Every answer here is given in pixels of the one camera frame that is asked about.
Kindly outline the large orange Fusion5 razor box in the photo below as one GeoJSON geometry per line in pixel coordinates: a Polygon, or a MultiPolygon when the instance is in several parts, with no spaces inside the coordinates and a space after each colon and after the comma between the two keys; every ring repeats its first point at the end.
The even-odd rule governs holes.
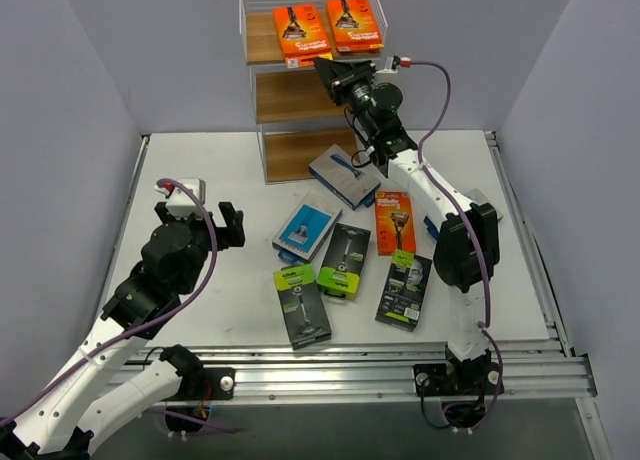
{"type": "Polygon", "coordinates": [[[312,66],[315,58],[333,59],[331,42],[314,4],[281,6],[272,14],[287,68],[312,66]]]}

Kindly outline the blue Harry's box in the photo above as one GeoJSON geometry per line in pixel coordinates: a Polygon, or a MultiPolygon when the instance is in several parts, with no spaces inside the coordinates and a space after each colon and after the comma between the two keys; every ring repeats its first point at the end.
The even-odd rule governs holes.
{"type": "Polygon", "coordinates": [[[438,227],[431,221],[428,216],[425,216],[423,222],[426,226],[427,232],[431,236],[434,241],[438,241],[439,239],[439,229],[438,227]]]}
{"type": "Polygon", "coordinates": [[[307,193],[272,240],[278,258],[287,265],[310,263],[341,215],[336,201],[307,193]]]}

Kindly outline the grey blue razor box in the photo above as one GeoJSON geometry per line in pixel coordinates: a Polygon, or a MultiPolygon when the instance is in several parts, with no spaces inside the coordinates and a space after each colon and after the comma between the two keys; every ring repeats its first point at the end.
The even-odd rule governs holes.
{"type": "Polygon", "coordinates": [[[352,210],[370,207],[380,180],[351,165],[351,156],[334,144],[309,164],[309,172],[352,210]]]}

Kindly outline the narrow orange Fusion5 razor box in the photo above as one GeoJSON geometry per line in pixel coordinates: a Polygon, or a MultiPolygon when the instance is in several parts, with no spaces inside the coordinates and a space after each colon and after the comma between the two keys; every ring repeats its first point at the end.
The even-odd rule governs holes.
{"type": "Polygon", "coordinates": [[[416,253],[409,196],[403,192],[378,190],[375,193],[374,207],[378,254],[389,256],[396,250],[416,253]]]}

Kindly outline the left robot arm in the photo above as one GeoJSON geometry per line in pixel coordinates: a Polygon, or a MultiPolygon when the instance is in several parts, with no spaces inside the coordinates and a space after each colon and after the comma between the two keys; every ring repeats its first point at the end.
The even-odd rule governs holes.
{"type": "Polygon", "coordinates": [[[229,202],[225,224],[192,213],[179,219],[159,202],[161,223],[142,259],[104,306],[86,339],[25,412],[1,422],[1,452],[10,459],[88,459],[113,434],[155,403],[208,400],[214,381],[190,350],[174,345],[135,377],[105,393],[112,377],[166,324],[164,314],[185,294],[200,292],[209,254],[245,243],[243,214],[229,202]]]}

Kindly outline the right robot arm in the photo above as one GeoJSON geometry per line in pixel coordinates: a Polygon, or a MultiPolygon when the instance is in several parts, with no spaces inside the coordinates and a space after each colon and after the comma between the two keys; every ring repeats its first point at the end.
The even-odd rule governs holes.
{"type": "Polygon", "coordinates": [[[373,62],[316,58],[313,65],[331,101],[351,110],[371,164],[418,203],[437,229],[433,267],[449,288],[444,380],[453,391],[467,392],[497,352],[489,333],[490,281],[500,261],[497,212],[460,193],[429,163],[425,142],[413,140],[400,120],[401,90],[376,82],[373,62]]]}

